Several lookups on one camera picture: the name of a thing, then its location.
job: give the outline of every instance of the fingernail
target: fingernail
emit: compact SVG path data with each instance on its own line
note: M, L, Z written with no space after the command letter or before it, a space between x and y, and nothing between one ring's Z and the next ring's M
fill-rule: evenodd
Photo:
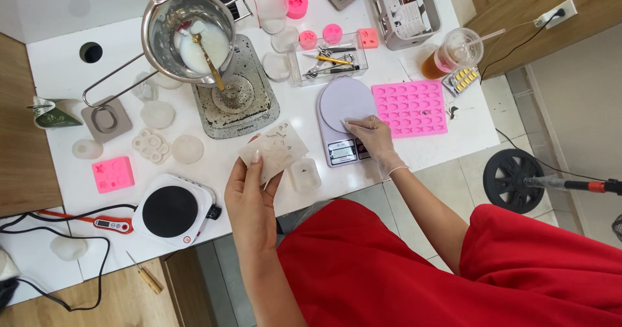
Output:
M255 154L253 155L253 160L251 162L259 163L260 159L261 159L261 151L258 149L257 151L255 151Z

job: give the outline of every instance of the purple kitchen scale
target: purple kitchen scale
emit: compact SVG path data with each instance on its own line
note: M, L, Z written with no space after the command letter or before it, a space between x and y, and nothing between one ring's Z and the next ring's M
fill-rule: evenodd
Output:
M336 168L360 163L370 157L361 140L349 133L341 122L370 115L377 115L376 103L365 84L347 77L326 84L317 99L317 117L328 166Z

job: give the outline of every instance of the plastic cup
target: plastic cup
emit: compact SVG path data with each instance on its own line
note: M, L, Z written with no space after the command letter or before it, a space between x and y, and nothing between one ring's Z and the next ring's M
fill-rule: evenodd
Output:
M428 79L438 79L456 69L471 68L481 61L484 44L465 44L478 39L479 35L468 28L456 28L445 36L439 48L424 61L421 72Z

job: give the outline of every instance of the wax residue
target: wax residue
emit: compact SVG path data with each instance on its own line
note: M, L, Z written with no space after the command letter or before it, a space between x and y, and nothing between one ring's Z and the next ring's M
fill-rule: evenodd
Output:
M201 47L192 41L192 34L201 34L203 48L210 56L215 68L219 68L225 62L230 51L229 39L217 25L195 21L190 27L190 32L184 31L180 34L179 55L183 63L191 70L199 74L212 73Z

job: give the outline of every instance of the pot handle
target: pot handle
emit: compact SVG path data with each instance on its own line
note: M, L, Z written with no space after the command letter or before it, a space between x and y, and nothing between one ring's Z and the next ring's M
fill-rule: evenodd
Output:
M229 6L229 5L233 4L233 3L235 3L236 1L238 1L238 0L231 0L231 1L229 1L228 3L225 3L225 6ZM234 20L233 20L233 22L237 22L237 21L239 21L239 20L241 20L241 19L245 19L245 18L247 18L248 16L251 16L251 17L255 16L255 15L253 14L253 12L251 11L251 8L250 8L250 7L248 7L248 4L246 3L246 0L242 0L242 2L244 3L244 6L246 6L246 9L248 10L248 13L247 13L247 14L245 14L244 16L240 17L240 18L236 18L236 19L234 19Z
M139 58L141 58L141 56L143 56L144 54L145 54L145 53L141 53L140 55L138 55L138 56L136 56L135 58L131 59L130 61L126 62L124 65L122 65L122 66L120 66L119 68L117 68L117 69L113 70L113 71L112 71L112 73L108 74L107 76L104 76L102 79L99 79L99 80L97 81L97 83L95 83L95 84L91 85L90 87L86 88L86 90L84 90L84 92L82 93L82 100L84 101L84 103L86 103L86 105L87 105L87 106L89 106L89 107L93 107L93 108L102 107L102 106L104 106L105 104L107 104L108 102L110 102L110 101L112 101L112 100L116 99L117 97L119 97L119 96L123 95L124 93L126 93L126 92L128 92L128 91L132 90L132 89L133 89L136 85L138 85L138 84L140 84L140 83L144 82L145 80L147 80L147 79L151 78L152 76L156 75L156 74L157 74L157 71L155 71L155 72L153 72L153 73L149 74L148 76L145 76L144 78L140 79L140 81L138 81L138 82L134 83L134 85L132 85L132 86L130 86L129 88L127 88L127 89L123 90L122 92L120 92L120 93L116 94L115 96L111 97L110 99L105 100L104 102L100 103L99 105L92 105L92 104L90 104L90 103L86 100L86 93L87 93L89 90L91 90L92 88L96 87L97 85L99 85L100 83L102 83L104 80L108 79L110 76L112 76L112 75L113 75L113 74L115 74L116 72L119 72L120 70L122 70L123 68L125 68L125 67L126 67L127 65L129 65L130 63L132 63L132 62L134 62L134 61L138 60L138 59L139 59Z

